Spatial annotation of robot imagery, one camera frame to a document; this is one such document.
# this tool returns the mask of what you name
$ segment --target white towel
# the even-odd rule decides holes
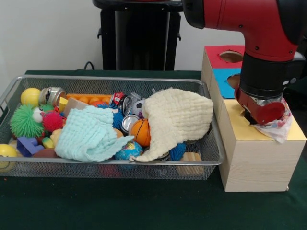
[[[190,91],[168,89],[146,99],[142,113],[150,125],[150,149],[130,160],[149,162],[178,143],[201,139],[210,127],[213,102]]]

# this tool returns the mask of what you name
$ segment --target mint green washcloth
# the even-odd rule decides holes
[[[83,110],[71,109],[55,152],[62,158],[82,162],[102,162],[109,159],[134,138],[127,136],[117,139],[112,124],[112,109],[94,106]]]

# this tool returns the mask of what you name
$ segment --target metal basket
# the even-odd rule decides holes
[[[142,97],[170,87],[209,96],[199,80],[137,79],[112,77],[39,76],[26,75],[13,80],[0,98],[0,143],[12,138],[10,119],[20,106],[20,96],[27,88],[62,87],[68,93],[112,94],[135,91]],[[102,163],[82,163],[67,159],[0,157],[0,168],[15,164],[1,176],[27,177],[88,177],[206,180],[216,165],[224,160],[224,146],[213,115],[209,132],[197,143],[187,145],[186,152],[196,152],[202,161],[152,161],[148,163],[107,160]]]

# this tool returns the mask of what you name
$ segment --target shape sorter box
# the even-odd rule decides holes
[[[201,79],[207,84],[224,143],[226,158],[220,165],[227,192],[285,191],[306,142],[293,119],[288,139],[279,144],[249,125],[242,107],[231,97],[227,78],[240,73],[242,61],[221,58],[225,51],[244,53],[244,46],[205,47]]]

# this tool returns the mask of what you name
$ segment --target circular hole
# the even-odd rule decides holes
[[[231,88],[235,89],[240,84],[240,74],[234,74],[227,78],[228,84],[231,86]]]
[[[237,63],[243,61],[243,56],[239,52],[227,50],[220,54],[222,60],[231,63]]]

